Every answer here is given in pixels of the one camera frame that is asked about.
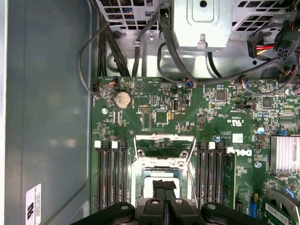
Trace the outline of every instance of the ul logo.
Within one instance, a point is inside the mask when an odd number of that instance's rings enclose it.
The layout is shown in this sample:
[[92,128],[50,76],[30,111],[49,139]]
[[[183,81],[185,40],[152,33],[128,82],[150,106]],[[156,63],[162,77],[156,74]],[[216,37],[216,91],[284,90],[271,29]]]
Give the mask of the ul logo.
[[31,205],[28,206],[28,208],[27,208],[27,220],[30,219],[30,217],[32,216],[32,214],[33,214],[33,203],[31,203]]

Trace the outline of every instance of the motherboard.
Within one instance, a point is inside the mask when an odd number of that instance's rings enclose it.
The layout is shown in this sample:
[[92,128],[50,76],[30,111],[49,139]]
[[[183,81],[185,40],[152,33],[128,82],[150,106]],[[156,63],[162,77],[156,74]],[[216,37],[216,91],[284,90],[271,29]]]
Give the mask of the motherboard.
[[[300,97],[292,84],[252,95],[240,81],[97,79],[100,89],[108,84],[92,102],[91,213],[117,202],[136,205],[153,196],[154,181],[164,180],[174,182],[177,198],[199,208],[218,202],[269,223],[293,223],[267,198],[277,190],[300,200]],[[260,92],[277,86],[248,84]]]

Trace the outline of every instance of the heatsink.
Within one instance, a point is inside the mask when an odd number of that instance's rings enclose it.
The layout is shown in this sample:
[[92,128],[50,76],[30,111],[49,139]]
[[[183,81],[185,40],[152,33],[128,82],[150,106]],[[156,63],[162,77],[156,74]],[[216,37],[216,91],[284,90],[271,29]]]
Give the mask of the heatsink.
[[300,171],[300,136],[271,137],[270,169],[279,172]]

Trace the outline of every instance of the yellow wire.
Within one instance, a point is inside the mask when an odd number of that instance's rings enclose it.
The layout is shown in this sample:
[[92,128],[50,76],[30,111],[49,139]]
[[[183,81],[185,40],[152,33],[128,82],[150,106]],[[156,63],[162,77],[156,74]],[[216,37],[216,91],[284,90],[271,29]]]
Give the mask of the yellow wire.
[[262,50],[262,51],[258,52],[256,55],[260,55],[260,54],[266,52],[267,50],[268,50],[268,49]]

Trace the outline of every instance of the microchip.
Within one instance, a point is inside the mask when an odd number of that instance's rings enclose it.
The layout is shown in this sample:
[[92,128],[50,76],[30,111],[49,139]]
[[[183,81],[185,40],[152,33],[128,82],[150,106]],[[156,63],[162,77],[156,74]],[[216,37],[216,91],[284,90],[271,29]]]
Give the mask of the microchip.
[[216,91],[216,101],[226,101],[226,91],[217,90]]
[[271,97],[262,98],[262,106],[264,108],[272,108],[273,99]]
[[168,123],[168,112],[156,112],[155,113],[156,124],[167,124]]
[[205,128],[205,125],[204,125],[204,124],[200,124],[200,125],[199,125],[199,129],[200,129],[200,130],[204,130],[204,128]]
[[204,116],[200,116],[199,117],[199,122],[200,123],[205,123],[205,117]]
[[188,98],[183,98],[183,99],[181,100],[181,104],[182,104],[182,105],[189,105],[189,99],[188,99]]
[[256,136],[258,141],[265,141],[266,140],[266,135],[257,135]]

